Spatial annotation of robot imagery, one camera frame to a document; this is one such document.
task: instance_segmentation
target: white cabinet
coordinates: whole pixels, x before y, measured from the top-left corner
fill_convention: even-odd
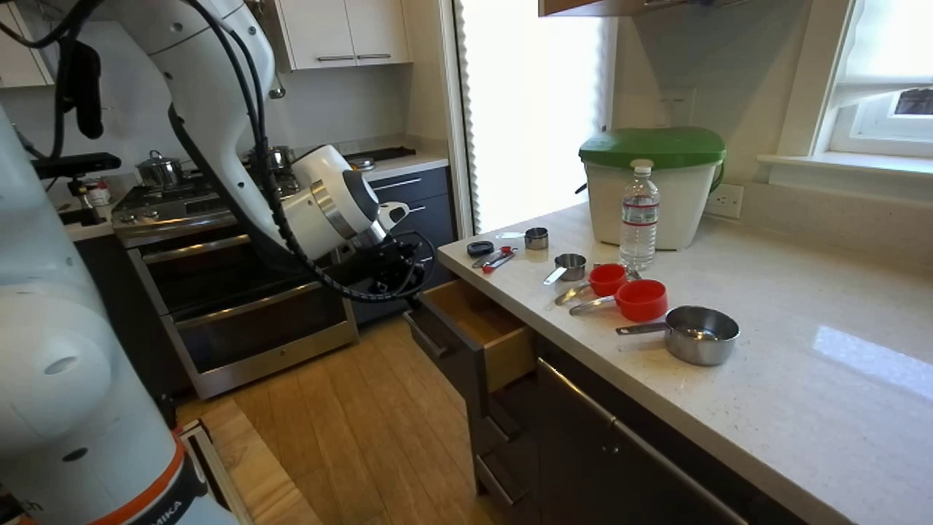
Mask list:
[[[0,24],[23,38],[32,38],[15,3],[0,3]],[[43,65],[42,53],[21,47],[8,34],[0,34],[0,88],[34,84],[52,84],[50,66]]]
[[[399,0],[276,0],[291,71],[408,60]]]

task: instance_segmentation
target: window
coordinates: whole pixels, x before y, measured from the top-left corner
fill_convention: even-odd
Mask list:
[[[855,3],[822,152],[933,160],[930,30],[930,0]]]
[[[574,202],[578,149],[609,122],[615,21],[540,17],[537,0],[459,0],[476,231]]]

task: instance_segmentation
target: green lid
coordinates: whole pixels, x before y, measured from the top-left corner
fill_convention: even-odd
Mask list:
[[[702,167],[720,164],[725,145],[709,127],[619,127],[581,145],[583,164],[626,168],[637,158],[651,158],[655,168]]]

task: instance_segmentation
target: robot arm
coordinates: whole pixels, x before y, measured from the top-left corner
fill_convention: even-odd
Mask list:
[[[272,47],[243,0],[132,0],[112,8],[125,31],[163,73],[171,108],[170,120],[190,158],[233,205],[240,221],[268,256],[297,256],[319,281],[355,301],[396,301],[412,295],[422,262],[408,250],[386,250],[387,231],[408,216],[399,202],[381,205],[358,173],[333,149],[320,145],[291,164],[301,192],[276,197],[268,167],[262,103],[274,78]],[[246,173],[237,143],[253,135],[259,176]],[[351,281],[396,262],[408,278],[390,292],[341,286],[320,256],[358,247],[365,259]]]

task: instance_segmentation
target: metal bowl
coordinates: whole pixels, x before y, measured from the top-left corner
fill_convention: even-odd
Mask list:
[[[718,308],[680,307],[667,313],[666,323],[667,351],[690,364],[718,367],[734,351],[739,323]]]

